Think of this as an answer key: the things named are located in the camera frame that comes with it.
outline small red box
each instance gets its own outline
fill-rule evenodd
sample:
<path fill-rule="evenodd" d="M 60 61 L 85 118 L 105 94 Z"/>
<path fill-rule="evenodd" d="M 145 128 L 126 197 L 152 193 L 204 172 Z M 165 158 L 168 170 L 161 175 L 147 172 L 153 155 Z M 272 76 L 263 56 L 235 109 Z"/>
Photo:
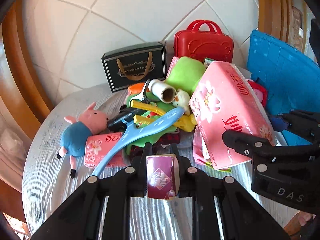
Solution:
<path fill-rule="evenodd" d="M 207 24 L 210 31 L 200 31 L 203 24 Z M 196 20 L 190 23 L 186 30 L 175 34 L 174 55 L 191 57 L 201 62 L 208 57 L 232 63 L 233 40 L 223 34 L 216 23 Z"/>
<path fill-rule="evenodd" d="M 147 156 L 149 198 L 172 199 L 180 186 L 179 164 L 174 154 Z"/>

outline gray tablecloth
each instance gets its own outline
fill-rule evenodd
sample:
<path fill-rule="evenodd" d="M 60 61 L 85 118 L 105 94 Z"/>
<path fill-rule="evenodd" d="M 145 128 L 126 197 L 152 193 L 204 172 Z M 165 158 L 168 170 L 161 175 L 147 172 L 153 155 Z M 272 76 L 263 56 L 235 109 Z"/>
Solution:
<path fill-rule="evenodd" d="M 41 125 L 30 147 L 22 182 L 23 207 L 27 224 L 33 234 L 58 206 L 92 173 L 77 161 L 77 176 L 70 178 L 69 158 L 56 158 L 60 136 L 69 125 L 64 116 L 78 116 L 92 102 L 110 116 L 118 113 L 126 91 L 110 93 L 108 84 L 76 92 L 60 102 Z M 180 154 L 190 159 L 191 164 L 208 175 L 223 178 L 230 173 L 214 171 L 195 164 L 192 156 L 192 133 L 183 133 L 178 145 Z M 114 175 L 120 168 L 106 168 L 101 178 Z M 231 174 L 249 193 L 284 226 L 296 210 L 268 200 L 250 190 L 251 163 L 232 168 Z M 148 198 L 132 198 L 130 211 L 131 239 L 192 239 L 192 202 L 190 198 L 164 201 Z"/>

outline plush pig leg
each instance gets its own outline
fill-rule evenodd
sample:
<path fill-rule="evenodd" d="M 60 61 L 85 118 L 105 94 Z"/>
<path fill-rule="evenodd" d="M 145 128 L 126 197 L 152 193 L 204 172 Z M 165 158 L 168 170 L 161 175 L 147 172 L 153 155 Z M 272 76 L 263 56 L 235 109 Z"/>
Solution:
<path fill-rule="evenodd" d="M 66 155 L 67 152 L 67 149 L 62 146 L 59 150 L 59 153 L 57 153 L 58 160 L 60 160 L 64 155 Z"/>
<path fill-rule="evenodd" d="M 70 156 L 70 164 L 71 164 L 71 174 L 70 174 L 70 177 L 72 179 L 75 178 L 76 176 L 76 168 L 77 168 L 77 160 L 75 157 L 73 156 Z"/>

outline white tile wall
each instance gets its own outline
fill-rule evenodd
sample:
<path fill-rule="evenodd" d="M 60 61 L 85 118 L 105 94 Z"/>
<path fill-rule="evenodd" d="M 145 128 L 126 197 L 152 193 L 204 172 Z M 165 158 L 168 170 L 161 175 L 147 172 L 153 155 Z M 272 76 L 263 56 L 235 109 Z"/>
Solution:
<path fill-rule="evenodd" d="M 147 41 L 173 44 L 174 34 L 196 19 L 212 20 L 230 35 L 233 62 L 245 66 L 258 0 L 23 0 L 31 58 L 55 104 L 107 82 L 104 52 Z"/>
<path fill-rule="evenodd" d="M 239 46 L 258 27 L 258 6 L 254 0 L 208 0 Z"/>
<path fill-rule="evenodd" d="M 70 95 L 71 93 L 74 93 L 80 90 L 81 88 L 76 87 L 75 85 L 61 79 L 59 83 L 58 91 L 57 91 L 56 104 L 58 104 L 61 100 L 63 100 L 63 98 Z"/>
<path fill-rule="evenodd" d="M 58 86 L 60 82 L 59 77 L 54 73 L 51 73 L 50 71 L 42 67 L 39 67 L 37 65 L 34 65 L 34 68 L 38 74 L 39 79 L 44 85 L 43 86 L 44 90 L 48 95 L 49 99 L 53 104 L 56 104 L 56 96 L 57 96 Z"/>

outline blue plastic handle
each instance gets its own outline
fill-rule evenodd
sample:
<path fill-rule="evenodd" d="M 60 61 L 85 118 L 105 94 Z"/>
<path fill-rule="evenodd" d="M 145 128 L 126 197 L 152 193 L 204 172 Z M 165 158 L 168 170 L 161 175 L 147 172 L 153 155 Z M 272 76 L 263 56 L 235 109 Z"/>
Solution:
<path fill-rule="evenodd" d="M 121 139 L 107 153 L 107 155 L 103 157 L 101 162 L 94 169 L 92 175 L 99 177 L 112 157 L 115 156 L 116 153 L 122 148 L 142 137 L 159 133 L 167 129 L 168 127 L 173 125 L 183 114 L 184 109 L 182 107 L 174 108 L 151 124 L 148 124 L 147 126 L 140 129 L 136 127 L 134 121 L 129 122 L 127 124 L 127 130 L 125 130 L 125 133 L 122 135 Z"/>

